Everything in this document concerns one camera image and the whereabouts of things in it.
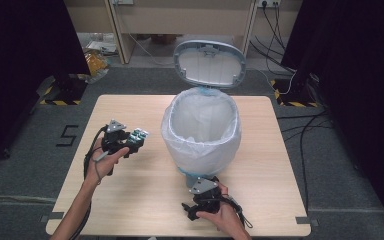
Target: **plastic container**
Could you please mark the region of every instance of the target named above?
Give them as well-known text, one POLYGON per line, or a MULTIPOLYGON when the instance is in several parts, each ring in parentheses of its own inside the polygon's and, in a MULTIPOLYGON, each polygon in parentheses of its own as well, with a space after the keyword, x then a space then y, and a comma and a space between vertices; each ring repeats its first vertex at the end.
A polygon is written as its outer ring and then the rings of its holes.
POLYGON ((212 178, 234 159, 241 141, 235 101, 219 89, 245 77, 245 57, 233 46, 188 41, 174 51, 176 72, 197 87, 178 94, 165 111, 161 133, 191 187, 198 177, 212 178))

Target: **black device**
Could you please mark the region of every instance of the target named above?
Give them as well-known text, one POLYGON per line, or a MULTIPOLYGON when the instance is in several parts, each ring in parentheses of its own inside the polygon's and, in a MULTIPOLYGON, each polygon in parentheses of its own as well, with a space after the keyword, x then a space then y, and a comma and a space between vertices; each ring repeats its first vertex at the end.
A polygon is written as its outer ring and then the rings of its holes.
POLYGON ((217 213, 220 210, 220 203, 224 202, 231 205, 243 225, 247 225, 252 228, 252 224, 245 218, 242 213, 242 207, 229 195, 223 195, 218 187, 218 178, 212 179, 198 178, 195 184, 189 189, 189 192, 194 194, 193 201, 196 203, 194 206, 189 206, 182 203, 183 210, 188 212, 188 218, 191 221, 198 219, 196 213, 199 211, 205 211, 209 213, 217 213))
POLYGON ((108 151, 108 155, 116 153, 118 150, 128 147, 129 152, 124 155, 128 158, 130 154, 137 153, 139 148, 143 146, 145 138, 149 135, 148 132, 136 128, 133 132, 125 132, 126 125, 112 119, 110 124, 104 130, 104 137, 102 138, 101 146, 104 152, 108 151))
POLYGON ((183 209, 188 212, 188 218, 193 221, 198 219, 196 212, 205 211, 210 213, 217 213, 220 209, 220 199, 223 197, 221 194, 216 177, 212 180, 205 178, 198 178, 194 186, 189 190, 194 194, 193 201, 196 205, 190 207, 182 203, 183 209))

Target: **wall socket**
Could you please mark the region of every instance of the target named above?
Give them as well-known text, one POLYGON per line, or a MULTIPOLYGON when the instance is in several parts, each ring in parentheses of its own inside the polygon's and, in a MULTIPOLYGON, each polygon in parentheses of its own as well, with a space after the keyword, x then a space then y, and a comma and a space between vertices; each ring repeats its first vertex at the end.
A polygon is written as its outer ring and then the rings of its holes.
POLYGON ((258 0, 258 7, 263 7, 263 2, 266 1, 266 8, 275 8, 280 6, 280 0, 258 0))

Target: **hand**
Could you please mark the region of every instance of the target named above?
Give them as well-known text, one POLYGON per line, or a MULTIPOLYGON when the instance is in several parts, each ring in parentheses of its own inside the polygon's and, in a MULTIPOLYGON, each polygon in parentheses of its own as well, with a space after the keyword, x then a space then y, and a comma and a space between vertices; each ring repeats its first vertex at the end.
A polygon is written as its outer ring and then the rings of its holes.
POLYGON ((104 153, 102 150, 101 142, 102 138, 98 138, 95 142, 95 146, 93 146, 93 154, 91 159, 89 159, 89 167, 87 169, 87 175, 85 179, 85 181, 89 181, 95 184, 98 184, 101 180, 99 178, 105 177, 111 171, 111 169, 113 169, 114 165, 118 164, 119 159, 129 152, 129 148, 124 147, 112 155, 105 156, 99 162, 95 162, 93 159, 98 159, 99 156, 104 153))
MULTIPOLYGON (((228 188, 221 183, 219 188, 223 196, 228 196, 228 188)), ((218 231, 222 231, 234 239, 251 239, 245 227, 242 225, 235 209, 228 203, 220 202, 220 209, 217 213, 197 212, 197 217, 207 219, 216 225, 218 231)))

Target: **trash can lid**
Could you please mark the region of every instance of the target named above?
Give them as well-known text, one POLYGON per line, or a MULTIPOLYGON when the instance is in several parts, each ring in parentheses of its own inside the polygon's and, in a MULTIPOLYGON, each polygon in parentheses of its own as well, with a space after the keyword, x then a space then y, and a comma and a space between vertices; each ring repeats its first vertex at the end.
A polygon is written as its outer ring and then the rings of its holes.
POLYGON ((244 55, 226 43, 186 41, 176 47, 173 58, 177 74, 194 86, 234 88, 245 78, 244 55))

